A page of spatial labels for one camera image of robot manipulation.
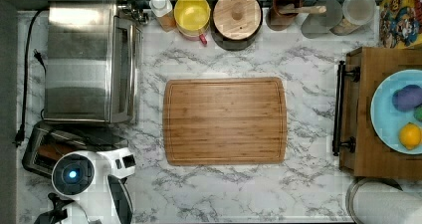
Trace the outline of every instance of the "brown jar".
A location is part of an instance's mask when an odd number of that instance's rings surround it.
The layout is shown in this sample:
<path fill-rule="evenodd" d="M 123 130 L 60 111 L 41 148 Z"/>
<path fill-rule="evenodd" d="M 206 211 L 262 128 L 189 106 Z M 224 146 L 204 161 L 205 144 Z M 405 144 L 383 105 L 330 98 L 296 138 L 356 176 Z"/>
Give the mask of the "brown jar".
<path fill-rule="evenodd" d="M 295 8 L 303 6 L 302 0 L 273 0 L 272 7 L 267 11 L 267 26 L 274 31 L 282 31 L 289 27 L 294 21 L 298 13 L 281 14 L 279 10 L 289 4 L 294 4 Z"/>

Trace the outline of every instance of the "stainless steel toaster oven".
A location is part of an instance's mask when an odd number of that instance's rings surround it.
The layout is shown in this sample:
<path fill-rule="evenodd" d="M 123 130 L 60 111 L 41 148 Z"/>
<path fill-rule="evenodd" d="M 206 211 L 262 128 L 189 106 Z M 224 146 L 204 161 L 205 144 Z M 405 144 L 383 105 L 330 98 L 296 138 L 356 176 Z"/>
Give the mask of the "stainless steel toaster oven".
<path fill-rule="evenodd" d="M 127 0 L 50 4 L 45 120 L 133 120 L 143 13 Z"/>

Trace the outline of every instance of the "kitchen counter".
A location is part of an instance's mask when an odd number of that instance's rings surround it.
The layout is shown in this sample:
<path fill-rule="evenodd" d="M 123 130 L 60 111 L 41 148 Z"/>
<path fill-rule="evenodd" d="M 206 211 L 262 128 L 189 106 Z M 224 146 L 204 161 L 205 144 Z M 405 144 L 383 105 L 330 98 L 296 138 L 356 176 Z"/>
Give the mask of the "kitchen counter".
<path fill-rule="evenodd" d="M 24 41 L 32 15 L 19 17 L 18 94 L 23 90 Z M 338 170 L 338 158 L 331 154 L 336 66 L 347 52 L 375 46 L 376 29 L 372 25 L 345 37 L 327 34 L 309 40 L 300 31 L 303 20 L 298 18 L 282 32 L 263 24 L 255 43 L 240 52 L 222 50 L 210 34 L 205 48 L 175 31 L 163 32 L 155 21 L 144 27 L 139 122 L 115 126 L 116 133 L 129 140 L 136 158 L 136 174 L 127 181 L 135 209 L 133 223 L 351 221 L 344 200 L 353 178 Z M 47 24 L 47 14 L 42 14 L 34 25 L 30 49 L 44 57 Z M 43 69 L 32 56 L 30 66 L 27 137 L 40 120 L 44 103 Z M 166 83 L 255 77 L 283 81 L 288 111 L 285 160 L 265 165 L 169 165 L 162 134 Z M 53 191 L 49 179 L 23 169 L 27 140 L 19 147 L 17 160 L 19 223 L 33 223 L 49 210 L 47 194 Z"/>

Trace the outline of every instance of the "yellow container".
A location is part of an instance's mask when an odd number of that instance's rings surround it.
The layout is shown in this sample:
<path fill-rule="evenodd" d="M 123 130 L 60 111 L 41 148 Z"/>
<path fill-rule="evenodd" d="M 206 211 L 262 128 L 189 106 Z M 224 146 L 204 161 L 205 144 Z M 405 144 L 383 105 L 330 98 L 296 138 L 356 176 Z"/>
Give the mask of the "yellow container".
<path fill-rule="evenodd" d="M 174 19 L 180 32 L 188 36 L 206 33 L 210 22 L 211 9 L 206 0 L 177 0 Z"/>

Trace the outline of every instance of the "cereal box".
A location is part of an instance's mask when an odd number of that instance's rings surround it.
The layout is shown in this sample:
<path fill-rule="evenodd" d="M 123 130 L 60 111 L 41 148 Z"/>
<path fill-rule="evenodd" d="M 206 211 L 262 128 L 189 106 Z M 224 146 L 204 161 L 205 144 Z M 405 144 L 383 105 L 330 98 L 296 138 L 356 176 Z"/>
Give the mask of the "cereal box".
<path fill-rule="evenodd" d="M 422 47 L 422 0 L 384 0 L 379 5 L 379 38 L 386 48 Z"/>

